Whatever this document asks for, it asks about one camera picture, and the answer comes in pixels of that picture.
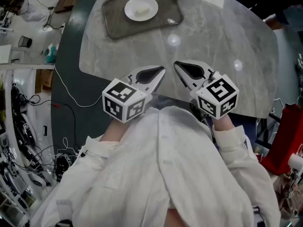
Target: gray tray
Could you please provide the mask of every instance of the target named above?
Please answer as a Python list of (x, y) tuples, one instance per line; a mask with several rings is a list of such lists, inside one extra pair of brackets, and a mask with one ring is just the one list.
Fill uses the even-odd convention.
[(124, 12), (124, 7), (128, 1), (106, 0), (102, 4), (107, 32), (113, 40), (155, 28), (177, 25), (184, 19), (178, 0), (156, 0), (159, 10), (153, 18), (142, 22), (133, 21)]

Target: hand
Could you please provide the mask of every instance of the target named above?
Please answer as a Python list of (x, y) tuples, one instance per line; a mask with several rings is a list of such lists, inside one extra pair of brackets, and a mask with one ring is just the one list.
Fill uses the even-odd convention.
[(214, 129), (216, 131), (229, 131), (235, 127), (227, 114), (219, 120), (215, 118), (212, 118), (212, 120), (214, 124)]

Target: white sleeve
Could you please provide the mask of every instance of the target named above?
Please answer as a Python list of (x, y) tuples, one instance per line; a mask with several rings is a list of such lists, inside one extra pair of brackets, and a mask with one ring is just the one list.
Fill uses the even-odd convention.
[(266, 227), (280, 223), (280, 211), (273, 183), (265, 168), (248, 154), (243, 126), (229, 131), (215, 131), (220, 154), (251, 204), (260, 208)]
[(75, 164), (63, 174), (57, 192), (46, 207), (41, 227), (55, 226), (62, 220), (58, 212), (57, 200), (69, 200), (72, 211), (84, 201), (85, 193), (90, 189), (117, 145), (118, 142), (98, 142), (88, 136), (83, 146), (87, 150), (86, 156), (78, 158)]

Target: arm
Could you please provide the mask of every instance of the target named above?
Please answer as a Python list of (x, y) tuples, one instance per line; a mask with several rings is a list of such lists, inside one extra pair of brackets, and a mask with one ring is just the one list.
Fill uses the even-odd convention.
[(120, 121), (114, 119), (104, 135), (101, 137), (100, 141), (120, 141), (124, 133), (127, 131), (130, 125), (130, 121), (126, 123), (121, 123)]
[(55, 226), (61, 220), (57, 200), (69, 200), (72, 206), (78, 206), (84, 201), (85, 193), (103, 170), (107, 158), (115, 151), (128, 127), (129, 124), (113, 120), (100, 141), (87, 137), (83, 146), (87, 150), (86, 156), (78, 158), (75, 165), (63, 174), (60, 184), (54, 190), (56, 193), (44, 212), (42, 227)]
[(235, 128), (227, 115), (213, 122), (220, 154), (231, 174), (251, 204), (260, 208), (266, 226), (279, 226), (280, 212), (273, 183), (265, 168), (248, 155), (243, 127)]

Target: teal object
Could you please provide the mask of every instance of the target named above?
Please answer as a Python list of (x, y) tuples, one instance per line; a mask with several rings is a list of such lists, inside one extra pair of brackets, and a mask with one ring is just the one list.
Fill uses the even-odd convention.
[(46, 49), (44, 56), (45, 56), (45, 61), (46, 63), (55, 63), (56, 62), (56, 57), (57, 57), (57, 50), (56, 47), (53, 46), (51, 48), (51, 54), (49, 54), (49, 49)]

